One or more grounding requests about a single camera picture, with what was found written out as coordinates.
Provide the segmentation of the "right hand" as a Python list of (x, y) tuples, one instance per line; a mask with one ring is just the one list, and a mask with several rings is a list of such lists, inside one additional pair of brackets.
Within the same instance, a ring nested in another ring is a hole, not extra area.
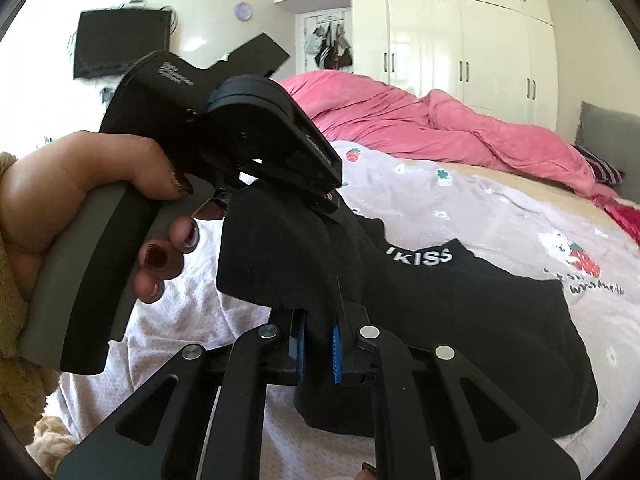
[(375, 466), (363, 462), (361, 470), (356, 474), (355, 480), (378, 480), (378, 470)]

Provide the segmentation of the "left hand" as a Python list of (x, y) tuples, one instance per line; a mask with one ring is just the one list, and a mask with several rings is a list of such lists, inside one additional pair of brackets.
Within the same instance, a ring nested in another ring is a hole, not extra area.
[(152, 200), (178, 200), (190, 191), (155, 141), (78, 131), (14, 162), (1, 177), (2, 238), (35, 252), (42, 266), (87, 194), (120, 181)]

